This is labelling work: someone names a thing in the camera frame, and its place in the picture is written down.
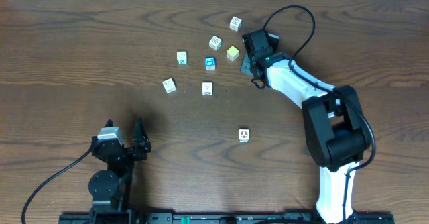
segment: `cube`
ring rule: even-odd
[[[171,93],[172,91],[176,90],[176,86],[174,85],[173,79],[168,79],[162,82],[164,88],[166,89],[167,93]]]
[[[206,70],[216,70],[216,59],[214,57],[206,57]]]
[[[234,61],[235,59],[237,59],[237,57],[239,57],[239,53],[240,53],[240,51],[239,51],[236,47],[231,46],[231,47],[227,50],[227,58],[228,58],[229,60]]]
[[[250,142],[250,130],[240,129],[239,130],[239,141],[240,142]]]
[[[219,48],[222,46],[222,39],[220,39],[217,36],[213,36],[210,42],[208,43],[208,46],[215,50],[219,50]]]
[[[188,55],[186,52],[177,52],[177,64],[187,64]]]
[[[229,23],[229,28],[235,31],[239,31],[240,27],[241,27],[241,19],[234,16],[231,22]]]
[[[213,95],[213,82],[203,82],[202,83],[202,94],[203,95]]]

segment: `brown tabletop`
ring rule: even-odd
[[[241,34],[276,9],[314,12],[313,40],[297,57],[313,76],[356,88],[377,139],[358,171],[353,206],[429,222],[428,0],[0,0],[0,223],[19,223],[28,196],[73,162],[108,119],[131,143],[144,118],[153,152],[135,167],[134,207],[177,212],[311,209],[319,170],[301,110],[240,74]],[[229,29],[233,16],[243,20]],[[267,27],[292,53],[310,33],[298,9]],[[223,39],[219,51],[208,47]],[[229,46],[240,55],[231,62]],[[188,52],[179,67],[176,52]],[[204,58],[217,69],[207,72]],[[167,94],[162,81],[173,78]],[[201,84],[213,82],[203,97]],[[238,142],[248,127],[251,141]],[[49,183],[28,223],[88,211],[88,181],[105,163],[87,157]]]

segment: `wood grain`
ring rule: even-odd
[[[356,177],[358,211],[391,211],[396,223],[429,222],[428,0],[0,0],[0,223],[19,223],[22,206],[47,177],[74,161],[105,121],[128,143],[144,117],[153,144],[135,169],[132,203],[175,211],[310,209],[318,166],[306,149],[301,112],[239,73],[241,34],[277,8],[314,12],[316,34],[302,68],[359,94],[377,155]],[[240,17],[240,32],[228,28]],[[292,52],[310,19],[276,16],[269,31]],[[210,38],[223,39],[215,52]],[[230,45],[240,57],[226,57]],[[176,64],[188,51],[189,66]],[[217,57],[215,72],[204,57]],[[162,81],[174,78],[167,95]],[[214,95],[201,95],[201,82]],[[251,142],[240,144],[247,126]],[[87,157],[33,200],[28,223],[57,223],[88,211],[89,178],[105,164]]]

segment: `blue cube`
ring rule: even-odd
[[[214,57],[206,57],[206,70],[216,70],[216,59]]]

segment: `yellow cube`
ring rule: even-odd
[[[236,47],[231,46],[227,50],[227,57],[229,60],[234,61],[235,59],[237,59],[237,57],[239,57],[239,53],[240,53],[240,51]]]

